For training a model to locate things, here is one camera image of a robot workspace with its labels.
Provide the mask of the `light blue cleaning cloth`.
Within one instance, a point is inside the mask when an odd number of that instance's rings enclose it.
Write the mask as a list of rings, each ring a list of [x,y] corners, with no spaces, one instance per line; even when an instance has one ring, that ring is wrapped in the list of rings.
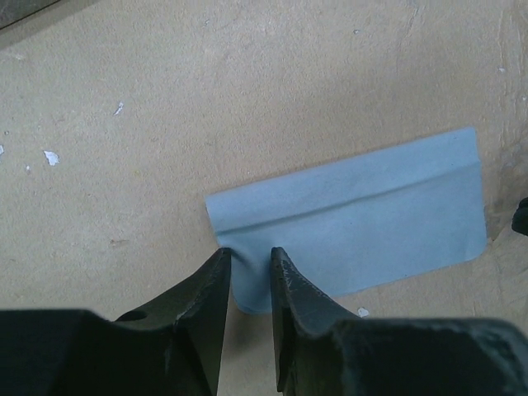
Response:
[[[205,200],[233,251],[232,290],[271,311],[272,248],[332,297],[480,256],[488,237],[476,132],[454,130],[254,182]]]

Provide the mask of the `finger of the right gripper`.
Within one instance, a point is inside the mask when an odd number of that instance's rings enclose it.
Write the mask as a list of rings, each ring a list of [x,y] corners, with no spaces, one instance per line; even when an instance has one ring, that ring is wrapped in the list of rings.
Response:
[[[512,216],[511,229],[519,234],[528,235],[528,198],[524,198]]]

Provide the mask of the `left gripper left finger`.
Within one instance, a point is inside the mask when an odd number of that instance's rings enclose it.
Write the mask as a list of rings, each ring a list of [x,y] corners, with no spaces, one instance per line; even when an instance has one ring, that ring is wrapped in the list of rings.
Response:
[[[214,395],[231,252],[110,321],[87,309],[1,313],[4,395]]]

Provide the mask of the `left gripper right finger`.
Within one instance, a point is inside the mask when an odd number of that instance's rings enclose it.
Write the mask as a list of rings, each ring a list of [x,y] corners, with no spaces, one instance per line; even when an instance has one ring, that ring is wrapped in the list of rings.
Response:
[[[524,395],[527,340],[476,318],[361,318],[284,249],[270,264],[276,387],[284,395]]]

